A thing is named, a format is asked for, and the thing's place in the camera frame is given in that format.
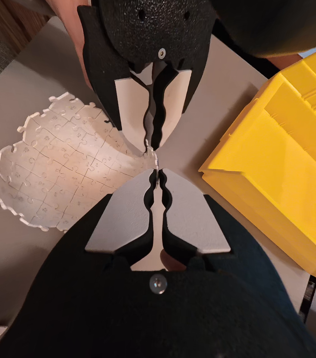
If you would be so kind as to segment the yellow plastic bin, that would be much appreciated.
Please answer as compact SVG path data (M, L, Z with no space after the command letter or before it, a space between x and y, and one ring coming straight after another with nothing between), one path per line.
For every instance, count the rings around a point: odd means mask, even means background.
M316 52L260 88L199 171L316 277Z

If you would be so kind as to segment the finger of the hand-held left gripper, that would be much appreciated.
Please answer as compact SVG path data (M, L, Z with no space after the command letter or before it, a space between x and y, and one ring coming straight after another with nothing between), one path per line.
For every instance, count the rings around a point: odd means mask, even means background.
M115 87L121 134L130 150L142 156L147 150L145 118L150 107L150 92L139 78L117 79Z
M191 73L191 70L177 71L167 65L154 81L155 115L151 136L154 150L163 146L182 116Z

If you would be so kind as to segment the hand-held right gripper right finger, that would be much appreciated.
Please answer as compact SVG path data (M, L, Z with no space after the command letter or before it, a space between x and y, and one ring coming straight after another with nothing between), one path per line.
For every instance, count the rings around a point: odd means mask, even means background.
M193 257L229 253L231 247L205 195L170 169L159 170L162 203L162 244L183 265Z

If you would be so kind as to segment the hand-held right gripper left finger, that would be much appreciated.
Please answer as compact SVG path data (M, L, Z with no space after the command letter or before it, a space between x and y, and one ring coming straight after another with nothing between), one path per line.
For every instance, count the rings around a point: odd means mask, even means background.
M85 251L137 263L153 248L155 170L150 168L117 189L108 201Z

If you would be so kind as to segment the partly built puzzle ball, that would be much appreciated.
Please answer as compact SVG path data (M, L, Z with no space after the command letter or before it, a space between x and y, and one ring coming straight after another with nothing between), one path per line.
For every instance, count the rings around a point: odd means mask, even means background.
M136 156L103 110L69 92L29 115L0 150L0 206L27 226L67 231L105 195L157 164Z

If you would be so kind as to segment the person's left forearm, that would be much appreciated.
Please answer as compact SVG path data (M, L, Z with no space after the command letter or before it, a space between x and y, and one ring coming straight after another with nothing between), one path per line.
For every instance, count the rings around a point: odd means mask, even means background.
M90 0L47 0L46 3L51 7L55 14L62 21L65 29L70 36L83 72L87 86L92 89L83 60L83 47L85 43L82 24L77 12L79 6L91 6Z

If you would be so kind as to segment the person's right hand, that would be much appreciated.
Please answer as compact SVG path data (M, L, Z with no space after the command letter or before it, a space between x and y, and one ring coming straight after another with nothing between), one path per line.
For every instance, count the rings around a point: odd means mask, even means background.
M171 257L164 249L160 252L160 260L167 271L182 272L186 270L185 265Z

